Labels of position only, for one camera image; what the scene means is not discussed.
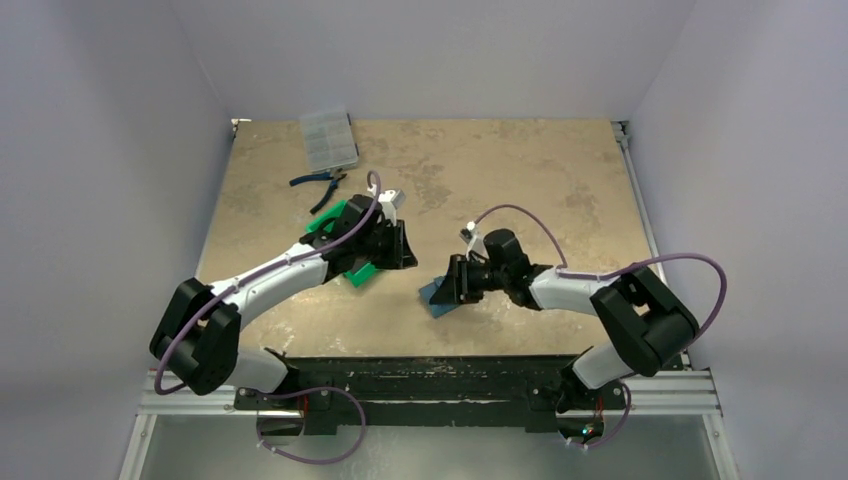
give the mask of black mounting plate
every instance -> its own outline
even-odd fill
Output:
[[[369,425],[523,427],[556,432],[560,370],[574,355],[468,357],[285,358],[290,377],[284,392],[331,385],[353,394]],[[624,408],[611,382],[600,391],[604,406]],[[332,435],[339,425],[358,425],[356,408],[343,395],[313,393],[307,435]],[[296,410],[297,401],[236,394],[237,410]]]

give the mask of green block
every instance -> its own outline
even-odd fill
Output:
[[[341,202],[330,207],[330,209],[324,212],[324,214],[322,214],[320,217],[309,222],[309,225],[306,226],[306,233],[312,233],[315,230],[318,230],[318,227],[321,225],[321,223],[326,221],[328,218],[338,218],[339,215],[341,215],[342,210],[344,210],[345,203],[347,203],[347,200],[342,200]],[[328,223],[327,226],[324,227],[324,231],[329,231],[329,229],[331,228],[333,228],[333,222]],[[354,269],[354,271],[345,272],[344,274],[345,277],[350,280],[350,283],[353,284],[354,288],[359,288],[360,285],[368,281],[369,278],[371,278],[372,276],[374,276],[375,273],[377,273],[377,267],[371,265],[370,263],[366,263],[360,266],[359,268],[356,268],[356,265],[354,265]]]

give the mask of blue pliers handle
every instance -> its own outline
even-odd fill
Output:
[[[335,192],[336,189],[339,188],[339,182],[345,177],[347,177],[347,174],[342,173],[341,169],[339,169],[332,172],[313,173],[312,175],[304,175],[302,177],[293,178],[289,180],[289,185],[293,187],[295,185],[300,185],[301,183],[305,182],[317,182],[322,180],[330,181],[330,185],[327,187],[327,192],[324,194],[323,197],[321,197],[321,200],[319,200],[314,207],[309,209],[309,213],[315,215],[316,213],[318,213],[318,210],[324,208],[324,205],[326,205],[327,202],[330,201],[330,198],[333,197],[333,192]]]

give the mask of white enclosure wall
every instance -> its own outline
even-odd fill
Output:
[[[229,120],[167,0],[0,3],[0,478],[115,478]]]
[[[660,250],[730,293],[713,367],[745,478],[845,478],[848,3],[702,0],[639,107],[633,157]],[[671,265],[696,311],[707,269]]]
[[[231,116],[628,118],[694,0],[174,0]]]

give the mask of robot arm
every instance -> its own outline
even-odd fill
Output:
[[[562,372],[561,410],[571,408],[605,384],[632,373],[653,376],[697,335],[698,322],[647,267],[614,279],[562,276],[550,265],[531,264],[515,234],[463,230],[466,255],[450,258],[445,280],[430,303],[476,303],[486,291],[501,290],[513,303],[533,310],[570,310],[597,316],[610,342],[594,347]],[[481,254],[482,249],[488,257]],[[643,313],[635,308],[647,307]]]
[[[375,194],[376,190],[372,189],[371,193]],[[174,292],[150,342],[150,353],[161,360],[192,316],[222,292],[233,289],[225,302],[218,303],[203,316],[207,320],[205,325],[192,327],[177,346],[168,368],[198,395],[224,384],[273,392],[288,373],[285,363],[272,351],[240,349],[239,332],[292,295],[323,285],[362,262],[370,262],[382,270],[416,266],[418,262],[407,243],[405,224],[397,219],[397,209],[403,200],[400,190],[381,193],[378,205],[362,228],[347,241],[327,249],[354,229],[373,202],[371,197],[354,195],[339,217],[304,235],[282,255],[209,285],[196,278],[186,280]],[[269,268],[283,259],[302,257],[315,250],[321,250],[320,254],[280,268]]]

